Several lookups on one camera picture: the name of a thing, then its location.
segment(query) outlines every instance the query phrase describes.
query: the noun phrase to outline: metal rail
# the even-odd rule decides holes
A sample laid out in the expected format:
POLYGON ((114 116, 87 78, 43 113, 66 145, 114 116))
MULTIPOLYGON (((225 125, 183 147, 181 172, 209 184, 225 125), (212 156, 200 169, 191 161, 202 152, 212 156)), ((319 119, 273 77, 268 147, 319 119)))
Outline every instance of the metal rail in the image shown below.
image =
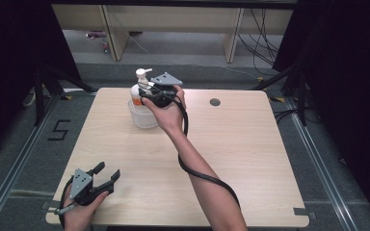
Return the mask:
POLYGON ((53 111, 54 106, 56 103, 60 100, 61 95, 54 95, 49 100, 46 111, 47 113, 43 117, 41 123, 34 127, 32 130, 31 135, 29 136, 28 140, 25 142, 25 144, 22 147, 22 150, 20 151, 19 155, 17 156, 16 160, 14 161, 11 169, 9 170, 7 176, 5 177, 5 180, 0 186, 0 212, 2 211, 5 202, 7 201, 11 189, 13 188, 14 184, 16 183, 17 179, 20 176, 20 173, 24 169, 38 139, 41 134, 41 131, 46 125, 47 119, 49 118, 51 112, 53 111))
MULTIPOLYGON (((291 97, 287 97, 287 106, 289 109, 296 109, 294 101, 291 97)), ((312 140, 307 128, 302 125, 299 117, 296 114, 292 115, 293 121, 296 125, 297 130, 299 131, 300 136, 304 142, 307 153, 311 159, 312 164, 320 177, 320 180, 326 190, 327 196, 330 199, 331 205, 335 210, 339 221, 343 227, 343 230, 356 231, 358 230, 357 225, 354 221, 353 216, 344 201, 344 198, 341 196, 338 188, 335 186, 335 183, 332 180, 332 177, 324 164, 323 158, 318 152, 314 141, 312 140)))

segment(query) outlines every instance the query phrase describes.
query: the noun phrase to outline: wrist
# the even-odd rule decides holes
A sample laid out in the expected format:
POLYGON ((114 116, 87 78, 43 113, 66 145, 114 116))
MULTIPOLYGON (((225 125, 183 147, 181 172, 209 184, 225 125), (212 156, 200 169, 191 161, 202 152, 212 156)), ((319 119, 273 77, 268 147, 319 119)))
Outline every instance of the wrist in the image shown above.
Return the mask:
POLYGON ((86 231, 89 230, 89 226, 86 228, 80 228, 80 227, 65 227, 65 231, 86 231))
POLYGON ((185 134, 182 132, 182 130, 172 129, 166 131, 166 133, 172 141, 176 138, 185 137, 185 134))

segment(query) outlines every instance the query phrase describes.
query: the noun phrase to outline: spray bottle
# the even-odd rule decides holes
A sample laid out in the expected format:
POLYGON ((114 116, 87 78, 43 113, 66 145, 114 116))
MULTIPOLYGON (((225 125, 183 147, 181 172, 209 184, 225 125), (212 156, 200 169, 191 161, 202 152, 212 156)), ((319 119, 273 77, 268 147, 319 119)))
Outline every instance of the spray bottle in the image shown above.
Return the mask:
POLYGON ((136 71, 137 78, 138 78, 138 84, 134 85, 131 88, 131 98, 133 100, 134 107, 136 107, 137 109, 140 109, 140 107, 141 108, 145 107, 143 103, 141 102, 141 96, 140 96, 139 89, 142 89, 145 91, 150 90, 151 83, 149 83, 148 80, 146 79, 146 73, 149 71, 152 71, 152 69, 140 68, 140 69, 137 69, 136 71))

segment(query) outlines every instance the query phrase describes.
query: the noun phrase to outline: small hole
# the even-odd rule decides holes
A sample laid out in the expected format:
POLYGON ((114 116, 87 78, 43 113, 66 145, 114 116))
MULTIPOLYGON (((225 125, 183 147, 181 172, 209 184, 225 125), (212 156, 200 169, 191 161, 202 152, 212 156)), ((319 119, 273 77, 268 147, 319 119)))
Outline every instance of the small hole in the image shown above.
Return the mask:
POLYGON ((217 99, 217 98, 213 98, 213 99, 211 99, 210 101, 210 104, 212 105, 212 106, 219 106, 219 105, 221 105, 221 100, 219 100, 219 99, 217 99))

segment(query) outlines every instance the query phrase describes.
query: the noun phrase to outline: clear plastic container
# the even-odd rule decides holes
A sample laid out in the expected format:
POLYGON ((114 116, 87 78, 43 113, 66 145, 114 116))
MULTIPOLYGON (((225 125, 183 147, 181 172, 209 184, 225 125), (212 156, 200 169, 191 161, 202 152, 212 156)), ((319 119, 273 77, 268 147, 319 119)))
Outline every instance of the clear plastic container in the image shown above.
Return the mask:
POLYGON ((134 106, 133 101, 128 101, 128 109, 134 124, 139 128, 153 128, 158 126, 154 114, 146 106, 134 106))

